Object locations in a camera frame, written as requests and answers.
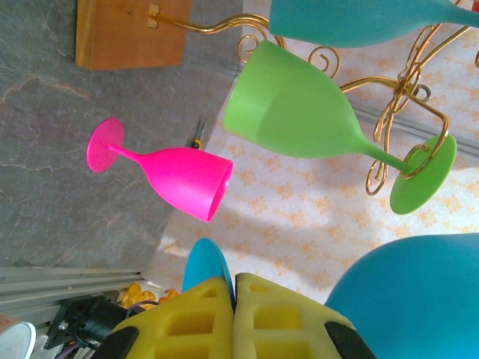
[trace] glass base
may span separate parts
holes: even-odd
[[[438,135],[428,140],[425,144],[429,145],[429,150],[418,150],[412,155],[408,163],[413,168],[418,168],[427,158],[430,151],[433,150],[438,140]],[[456,139],[449,135],[436,156],[422,172],[411,179],[404,179],[400,175],[397,176],[389,201],[393,212],[398,215],[407,215],[425,204],[441,187],[451,171],[456,158],[456,152]]]
[[[87,163],[93,172],[108,170],[118,157],[111,145],[123,146],[125,131],[117,118],[104,120],[93,132],[87,147]]]

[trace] yellow object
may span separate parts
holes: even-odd
[[[164,297],[161,297],[159,299],[159,303],[162,304],[162,303],[165,303],[166,301],[170,300],[170,299],[173,299],[174,297],[176,297],[178,295],[178,292],[176,290],[174,290],[173,288],[171,289],[167,289],[166,290],[166,295]]]
[[[126,359],[231,359],[233,309],[228,286],[211,278],[153,309],[122,321],[113,332],[140,330]]]
[[[121,300],[121,305],[125,308],[130,308],[136,303],[140,301],[157,301],[156,295],[151,292],[150,290],[145,290],[140,283],[134,282],[131,286],[129,286],[128,290],[126,291],[123,299]],[[152,304],[144,304],[141,305],[144,309],[151,309],[155,307]]]
[[[196,144],[196,146],[198,147],[199,150],[201,150],[203,148],[203,142],[199,138],[195,139],[195,144]]]
[[[325,329],[351,322],[303,295],[253,274],[237,275],[234,359],[341,359]]]

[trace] wine glass holder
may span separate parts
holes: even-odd
[[[462,0],[457,0],[456,5],[459,5],[461,1]],[[236,28],[240,26],[248,26],[250,28],[253,28],[254,30],[259,32],[260,36],[263,39],[267,39],[269,33],[269,20],[265,17],[251,13],[231,16],[212,26],[203,26],[192,22],[171,19],[162,16],[160,11],[154,10],[150,10],[150,12],[148,13],[148,19],[153,20],[150,21],[150,23],[165,22],[170,25],[185,28],[189,31],[201,34],[216,34],[226,29]],[[379,116],[373,131],[373,140],[376,143],[382,142],[383,149],[387,153],[389,153],[390,151],[391,130],[393,128],[394,117],[401,111],[403,111],[410,101],[420,106],[424,110],[430,112],[434,117],[439,120],[441,124],[439,140],[421,165],[419,165],[410,174],[401,174],[401,176],[406,180],[413,178],[414,176],[423,171],[423,169],[438,153],[449,132],[449,117],[439,111],[437,108],[434,108],[428,104],[432,96],[431,89],[427,85],[420,83],[420,80],[425,65],[432,58],[437,56],[441,52],[441,50],[443,50],[447,45],[449,45],[461,35],[466,33],[470,29],[470,27],[462,27],[458,31],[454,32],[446,40],[441,42],[438,46],[430,49],[430,42],[436,35],[438,30],[441,28],[441,26],[442,24],[430,25],[422,29],[422,31],[412,45],[404,70],[402,70],[397,75],[396,79],[385,76],[367,76],[348,82],[344,85],[340,85],[340,88],[344,93],[369,84],[380,84],[391,90],[391,100],[388,102],[381,115]],[[244,50],[244,45],[247,40],[252,40],[254,42],[253,49]],[[274,36],[274,40],[281,48],[287,49],[287,44],[283,37]],[[260,38],[255,34],[247,34],[241,37],[237,45],[237,53],[243,63],[247,62],[248,54],[254,51],[254,48],[259,44],[259,42]],[[338,52],[328,46],[318,46],[308,56],[309,63],[312,63],[314,55],[317,52],[320,52],[319,56],[324,61],[324,66],[321,70],[323,72],[331,73],[330,77],[334,78],[341,68],[341,58]],[[330,58],[331,56],[325,55],[324,52],[329,53],[329,55],[332,54],[335,59],[332,61],[332,59]],[[335,63],[334,68],[331,67],[331,62]],[[475,64],[476,67],[479,67],[479,52],[476,56]],[[408,159],[410,159],[416,151],[421,150],[429,150],[429,147],[425,144],[418,144],[414,146],[406,154],[404,160],[407,162]],[[379,160],[374,160],[366,176],[365,189],[367,194],[373,196],[379,193],[381,188],[384,186],[387,178],[388,166]]]

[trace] green wine glass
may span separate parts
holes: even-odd
[[[452,168],[457,144],[446,137],[427,166],[404,178],[427,159],[439,136],[407,162],[371,143],[341,89],[322,71],[265,40],[253,52],[226,108],[225,130],[272,152],[302,159],[362,153],[400,171],[391,208],[410,213],[425,204]]]

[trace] wooden block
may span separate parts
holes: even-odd
[[[181,64],[186,30],[148,11],[189,21],[193,0],[78,0],[75,61],[92,70]]]

